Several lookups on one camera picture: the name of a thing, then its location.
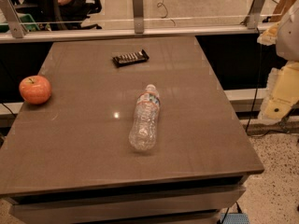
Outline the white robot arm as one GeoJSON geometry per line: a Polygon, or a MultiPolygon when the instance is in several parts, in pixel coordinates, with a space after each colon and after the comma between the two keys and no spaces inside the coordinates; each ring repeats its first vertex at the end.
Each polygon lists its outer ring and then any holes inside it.
{"type": "Polygon", "coordinates": [[[259,35],[257,42],[274,45],[277,56],[287,61],[282,68],[271,69],[258,116],[259,119],[278,122],[299,101],[299,7],[293,5],[281,21],[259,35]]]}

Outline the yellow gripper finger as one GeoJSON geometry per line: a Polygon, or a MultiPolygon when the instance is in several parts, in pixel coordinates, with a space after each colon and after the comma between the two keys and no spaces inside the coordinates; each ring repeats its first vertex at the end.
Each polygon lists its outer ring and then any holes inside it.
{"type": "Polygon", "coordinates": [[[276,22],[271,27],[266,29],[262,34],[259,35],[257,42],[265,46],[275,45],[278,37],[278,26],[279,23],[276,22]]]}
{"type": "Polygon", "coordinates": [[[258,119],[282,120],[299,101],[299,62],[272,68],[258,119]]]}

